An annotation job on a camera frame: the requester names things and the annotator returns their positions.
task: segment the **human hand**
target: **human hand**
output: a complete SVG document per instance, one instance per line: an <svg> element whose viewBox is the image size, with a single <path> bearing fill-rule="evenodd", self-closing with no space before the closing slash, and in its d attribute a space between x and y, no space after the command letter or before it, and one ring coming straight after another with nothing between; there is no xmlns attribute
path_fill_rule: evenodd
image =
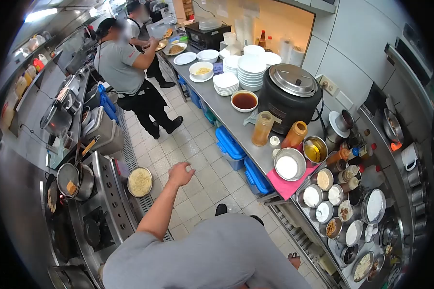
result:
<svg viewBox="0 0 434 289"><path fill-rule="evenodd" d="M190 165L188 162L181 162L172 166L169 170L168 184L176 187L186 185L194 175L195 169L186 172L186 167Z"/></svg>

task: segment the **pot lid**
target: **pot lid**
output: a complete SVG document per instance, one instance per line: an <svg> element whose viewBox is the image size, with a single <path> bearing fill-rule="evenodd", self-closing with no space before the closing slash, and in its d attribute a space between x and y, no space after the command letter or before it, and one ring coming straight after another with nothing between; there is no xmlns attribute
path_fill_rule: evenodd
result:
<svg viewBox="0 0 434 289"><path fill-rule="evenodd" d="M275 85L295 96L311 97L318 90L317 81L312 75L292 64L272 65L268 74Z"/></svg>

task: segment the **bowl of brown sauce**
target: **bowl of brown sauce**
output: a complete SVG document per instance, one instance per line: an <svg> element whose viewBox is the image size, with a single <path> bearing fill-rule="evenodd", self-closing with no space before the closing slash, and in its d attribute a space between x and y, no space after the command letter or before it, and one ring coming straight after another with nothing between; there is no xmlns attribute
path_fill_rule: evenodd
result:
<svg viewBox="0 0 434 289"><path fill-rule="evenodd" d="M239 112L251 112L259 104L259 98L249 90L238 90L231 96L231 105Z"/></svg>

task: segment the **fluorescent light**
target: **fluorescent light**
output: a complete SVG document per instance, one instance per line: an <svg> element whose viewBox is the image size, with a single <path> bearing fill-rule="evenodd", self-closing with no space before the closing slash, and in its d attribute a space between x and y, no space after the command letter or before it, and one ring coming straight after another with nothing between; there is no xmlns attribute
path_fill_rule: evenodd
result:
<svg viewBox="0 0 434 289"><path fill-rule="evenodd" d="M52 8L52 9L45 9L45 10L40 10L37 12L33 12L29 15L27 15L26 20L24 20L24 22L32 22L35 20L39 20L41 18L44 18L48 15L52 15L58 13L58 9L56 8Z"/></svg>

